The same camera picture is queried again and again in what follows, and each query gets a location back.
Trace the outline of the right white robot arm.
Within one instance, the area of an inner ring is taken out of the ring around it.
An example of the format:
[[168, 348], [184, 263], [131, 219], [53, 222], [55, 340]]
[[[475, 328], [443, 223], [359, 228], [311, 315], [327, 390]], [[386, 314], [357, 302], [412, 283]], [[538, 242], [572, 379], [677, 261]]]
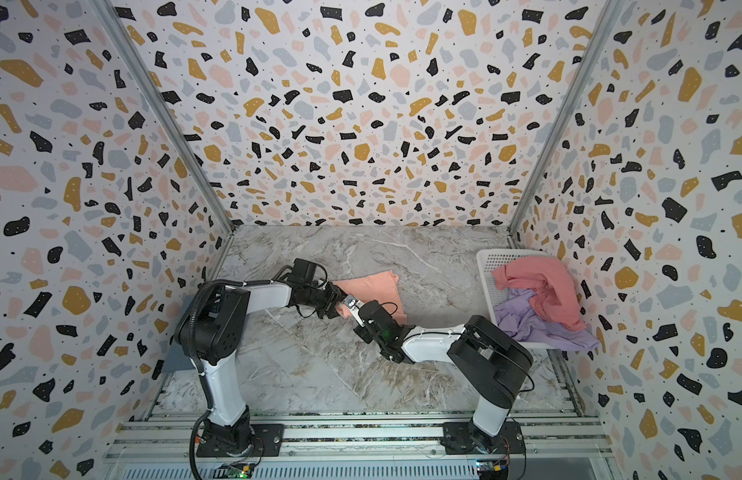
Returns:
[[527, 391], [524, 383], [533, 381], [533, 358], [526, 348], [480, 315], [455, 327], [427, 329], [397, 323], [376, 300], [348, 296], [343, 305], [357, 322], [356, 335], [376, 343], [383, 358], [396, 364], [452, 364], [477, 390], [470, 422], [444, 427], [442, 445], [449, 454], [492, 454], [505, 445], [501, 430], [515, 399]]

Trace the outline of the peach graphic t-shirt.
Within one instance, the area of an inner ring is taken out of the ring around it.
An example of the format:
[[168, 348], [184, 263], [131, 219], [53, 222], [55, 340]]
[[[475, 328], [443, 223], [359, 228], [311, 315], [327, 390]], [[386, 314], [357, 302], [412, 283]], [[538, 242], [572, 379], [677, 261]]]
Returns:
[[365, 277], [339, 280], [335, 285], [348, 295], [353, 295], [362, 302], [372, 300], [384, 303], [384, 308], [400, 325], [407, 323], [403, 303], [398, 291], [399, 276], [391, 270]]

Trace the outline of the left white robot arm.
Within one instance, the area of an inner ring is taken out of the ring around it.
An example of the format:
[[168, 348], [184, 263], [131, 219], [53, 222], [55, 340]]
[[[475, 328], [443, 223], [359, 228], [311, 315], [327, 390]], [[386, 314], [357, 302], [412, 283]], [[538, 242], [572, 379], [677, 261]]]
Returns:
[[206, 402], [200, 420], [202, 444], [241, 453], [254, 445], [250, 410], [237, 380], [236, 354], [253, 313], [303, 307], [320, 318], [334, 318], [347, 294], [316, 274], [321, 265], [296, 259], [275, 277], [262, 280], [216, 279], [202, 284], [174, 338], [195, 369]]

